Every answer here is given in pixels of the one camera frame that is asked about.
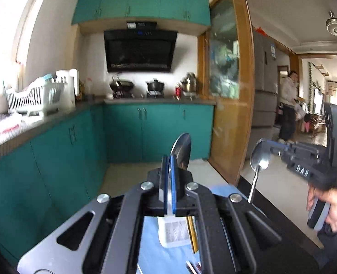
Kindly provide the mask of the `person's right hand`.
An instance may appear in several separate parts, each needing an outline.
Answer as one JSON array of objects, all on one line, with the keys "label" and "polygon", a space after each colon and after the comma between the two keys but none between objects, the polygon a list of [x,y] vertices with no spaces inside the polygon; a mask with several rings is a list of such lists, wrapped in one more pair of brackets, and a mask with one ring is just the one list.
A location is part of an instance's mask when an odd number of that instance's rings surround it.
[{"label": "person's right hand", "polygon": [[308,185],[307,211],[310,211],[315,198],[330,204],[330,209],[325,222],[330,225],[333,233],[337,232],[337,189],[322,191],[312,185]]}]

